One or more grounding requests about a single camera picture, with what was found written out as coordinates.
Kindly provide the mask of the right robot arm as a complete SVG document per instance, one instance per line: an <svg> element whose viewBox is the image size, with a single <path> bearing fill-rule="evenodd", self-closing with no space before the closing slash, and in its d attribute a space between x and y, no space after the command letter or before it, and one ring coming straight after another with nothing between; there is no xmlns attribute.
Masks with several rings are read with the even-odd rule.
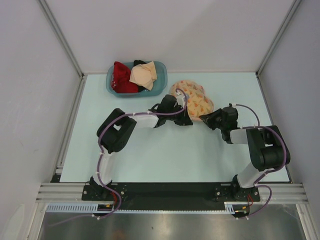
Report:
<svg viewBox="0 0 320 240"><path fill-rule="evenodd" d="M235 106L201 115L199 118L212 130L219 129L227 144L248 146L249 164L236 174L230 185L230 194L237 201L247 199L257 184L270 173L289 164L289 149L276 125L238 126L239 113Z"/></svg>

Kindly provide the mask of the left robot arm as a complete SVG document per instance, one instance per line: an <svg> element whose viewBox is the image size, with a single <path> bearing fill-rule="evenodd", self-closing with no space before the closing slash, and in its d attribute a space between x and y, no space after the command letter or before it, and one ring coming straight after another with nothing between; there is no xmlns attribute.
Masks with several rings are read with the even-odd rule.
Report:
<svg viewBox="0 0 320 240"><path fill-rule="evenodd" d="M100 154L89 185L98 199L107 199L113 191L109 187L112 182L111 157L123 150L135 129L155 129L163 126L167 121L172 121L178 126L193 125L188 114L188 100L189 95L179 88L177 96L165 95L161 103L155 104L146 112L125 113L120 108L111 112L96 133Z"/></svg>

